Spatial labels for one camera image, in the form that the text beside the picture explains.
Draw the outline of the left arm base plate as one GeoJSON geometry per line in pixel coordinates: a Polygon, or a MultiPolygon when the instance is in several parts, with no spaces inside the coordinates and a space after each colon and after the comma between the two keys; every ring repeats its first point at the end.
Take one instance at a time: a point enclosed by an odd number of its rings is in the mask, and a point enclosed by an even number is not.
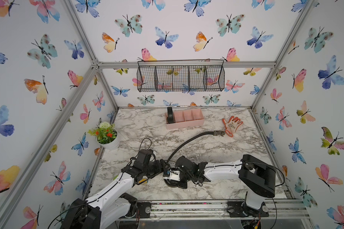
{"type": "Polygon", "coordinates": [[[150,202],[127,203],[121,210],[120,219],[148,219],[152,211],[150,202]]]}

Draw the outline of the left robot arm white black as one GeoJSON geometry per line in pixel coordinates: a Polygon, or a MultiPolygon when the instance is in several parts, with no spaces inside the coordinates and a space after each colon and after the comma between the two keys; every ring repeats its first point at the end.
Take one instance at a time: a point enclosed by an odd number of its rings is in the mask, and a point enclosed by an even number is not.
{"type": "Polygon", "coordinates": [[[142,149],[105,188],[86,200],[75,200],[64,213],[61,229],[105,229],[117,219],[137,213],[137,199],[126,192],[147,177],[165,170],[166,162],[157,160],[151,149],[142,149]]]}

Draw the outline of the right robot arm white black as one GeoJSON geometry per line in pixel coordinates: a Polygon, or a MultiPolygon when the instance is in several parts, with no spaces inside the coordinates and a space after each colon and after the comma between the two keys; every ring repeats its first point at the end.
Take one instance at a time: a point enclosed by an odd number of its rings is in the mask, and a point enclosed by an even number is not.
{"type": "Polygon", "coordinates": [[[249,154],[229,163],[196,164],[181,156],[174,168],[164,160],[161,164],[169,187],[186,189],[189,181],[201,186],[215,180],[240,180],[248,187],[244,206],[252,210],[260,210],[265,199],[275,197],[275,168],[249,154]]]}

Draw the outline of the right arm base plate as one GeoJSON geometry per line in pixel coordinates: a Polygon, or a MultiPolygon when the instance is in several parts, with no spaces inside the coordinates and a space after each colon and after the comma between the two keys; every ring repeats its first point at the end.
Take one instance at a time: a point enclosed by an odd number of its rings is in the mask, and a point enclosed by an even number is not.
{"type": "Polygon", "coordinates": [[[231,218],[246,218],[246,217],[268,217],[269,210],[263,202],[258,210],[249,207],[244,200],[229,201],[227,203],[226,212],[231,218]]]}

